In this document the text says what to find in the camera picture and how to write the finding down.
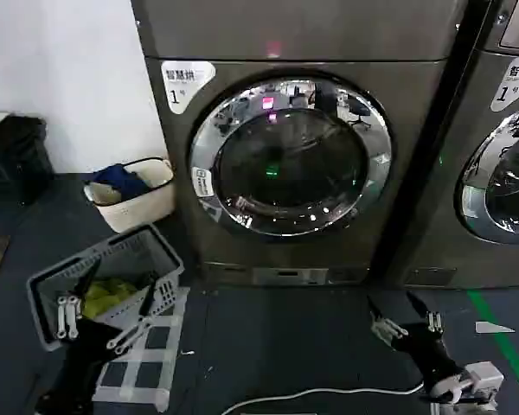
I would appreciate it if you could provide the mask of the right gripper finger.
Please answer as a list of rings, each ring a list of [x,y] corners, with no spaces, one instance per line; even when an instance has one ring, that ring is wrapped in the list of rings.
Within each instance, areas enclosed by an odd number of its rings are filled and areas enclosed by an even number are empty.
[[[417,314],[420,317],[425,318],[428,330],[433,333],[442,333],[444,328],[440,313],[436,311],[430,311],[426,304],[411,291],[408,291],[406,295]]]
[[[386,318],[376,306],[371,297],[367,297],[368,309],[371,315],[371,331],[389,347],[394,341],[403,340],[409,333],[400,325]]]

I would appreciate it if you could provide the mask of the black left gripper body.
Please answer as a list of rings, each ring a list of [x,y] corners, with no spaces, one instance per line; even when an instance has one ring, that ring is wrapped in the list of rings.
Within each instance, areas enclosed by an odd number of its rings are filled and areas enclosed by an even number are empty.
[[[36,414],[92,414],[93,395],[104,365],[115,358],[107,343],[121,333],[110,325],[83,318],[76,339],[64,343],[62,368],[53,387],[35,404]]]

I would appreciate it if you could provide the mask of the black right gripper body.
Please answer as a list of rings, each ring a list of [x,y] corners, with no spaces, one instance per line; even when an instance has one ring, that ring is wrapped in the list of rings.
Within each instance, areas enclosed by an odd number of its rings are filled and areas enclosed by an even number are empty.
[[[408,354],[419,369],[425,389],[462,373],[463,369],[449,356],[442,333],[431,331],[426,323],[416,322],[403,326],[407,335],[394,338],[391,346]]]

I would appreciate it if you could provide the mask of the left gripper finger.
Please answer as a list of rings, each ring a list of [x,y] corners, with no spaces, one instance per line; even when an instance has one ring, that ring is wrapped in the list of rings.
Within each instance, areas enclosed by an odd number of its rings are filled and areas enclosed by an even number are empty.
[[[124,329],[119,335],[113,337],[106,344],[106,349],[115,355],[125,354],[136,341],[152,326],[151,309],[154,304],[154,296],[159,275],[155,272],[148,276],[148,290],[143,302],[138,309],[138,319],[129,328]]]
[[[91,282],[101,265],[101,259],[93,261],[82,273],[75,286],[61,293],[56,299],[58,340],[75,340],[79,336],[77,322],[82,318],[82,306]]]

